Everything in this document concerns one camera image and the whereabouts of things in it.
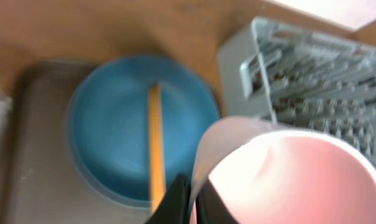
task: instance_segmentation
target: dish rack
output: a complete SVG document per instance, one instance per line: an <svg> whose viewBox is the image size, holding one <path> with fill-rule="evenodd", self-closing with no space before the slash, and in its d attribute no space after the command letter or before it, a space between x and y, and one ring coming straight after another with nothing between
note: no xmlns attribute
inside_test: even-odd
<svg viewBox="0 0 376 224"><path fill-rule="evenodd" d="M376 167L376 47L257 17L218 61L228 115L332 134Z"/></svg>

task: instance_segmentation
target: wooden table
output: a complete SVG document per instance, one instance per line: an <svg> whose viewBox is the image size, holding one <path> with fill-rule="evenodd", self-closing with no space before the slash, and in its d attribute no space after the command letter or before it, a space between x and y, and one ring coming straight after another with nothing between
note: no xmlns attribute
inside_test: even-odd
<svg viewBox="0 0 376 224"><path fill-rule="evenodd" d="M203 77L221 94L218 47L255 16L342 37L350 32L260 0L0 0L0 87L46 58L104 62L158 53Z"/></svg>

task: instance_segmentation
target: metal tray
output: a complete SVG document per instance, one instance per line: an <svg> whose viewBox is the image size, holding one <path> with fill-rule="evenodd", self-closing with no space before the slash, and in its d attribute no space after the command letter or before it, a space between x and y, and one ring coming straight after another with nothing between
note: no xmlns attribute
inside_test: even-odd
<svg viewBox="0 0 376 224"><path fill-rule="evenodd" d="M65 140L64 119L75 88L95 64L51 60L28 68L16 99L12 166L5 172L0 223L143 223L149 210L125 207L82 179Z"/></svg>

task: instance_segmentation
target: blue bowl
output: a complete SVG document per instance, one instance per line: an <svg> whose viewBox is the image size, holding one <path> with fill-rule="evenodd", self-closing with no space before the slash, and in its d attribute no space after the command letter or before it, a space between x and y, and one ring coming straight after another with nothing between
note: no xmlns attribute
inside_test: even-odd
<svg viewBox="0 0 376 224"><path fill-rule="evenodd" d="M138 55L96 69L70 103L68 138L78 170L105 196L149 206L148 90L162 87L167 187L179 173L191 177L199 140L219 119L206 85L163 57Z"/></svg>

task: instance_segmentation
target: black object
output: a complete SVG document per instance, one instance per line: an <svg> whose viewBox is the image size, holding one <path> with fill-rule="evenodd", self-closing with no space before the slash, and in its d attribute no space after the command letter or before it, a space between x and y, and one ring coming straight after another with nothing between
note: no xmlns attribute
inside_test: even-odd
<svg viewBox="0 0 376 224"><path fill-rule="evenodd" d="M146 224L188 224L189 196L189 180L180 174L167 189L162 202Z"/></svg>
<svg viewBox="0 0 376 224"><path fill-rule="evenodd" d="M178 175L146 224L188 224L190 183L184 175ZM196 199L198 224L236 224L219 198L213 185L207 181Z"/></svg>

